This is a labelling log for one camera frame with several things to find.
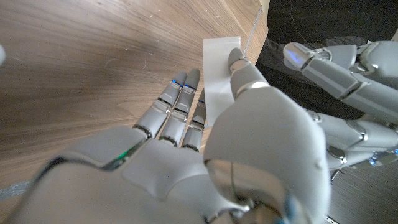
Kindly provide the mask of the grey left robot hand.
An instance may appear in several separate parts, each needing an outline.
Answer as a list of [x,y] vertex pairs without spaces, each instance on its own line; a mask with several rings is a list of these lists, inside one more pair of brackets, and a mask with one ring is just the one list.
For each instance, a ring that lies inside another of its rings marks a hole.
[[348,120],[307,111],[325,132],[331,170],[397,161],[397,42],[318,49],[291,42],[283,55],[287,67],[364,113]]

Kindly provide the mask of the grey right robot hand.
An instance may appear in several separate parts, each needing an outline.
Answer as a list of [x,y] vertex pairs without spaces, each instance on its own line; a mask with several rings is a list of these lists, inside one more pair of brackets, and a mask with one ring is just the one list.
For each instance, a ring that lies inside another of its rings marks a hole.
[[331,186],[321,127],[233,49],[233,103],[199,153],[187,114],[199,71],[179,73],[134,126],[104,130],[49,161],[8,223],[321,223]]

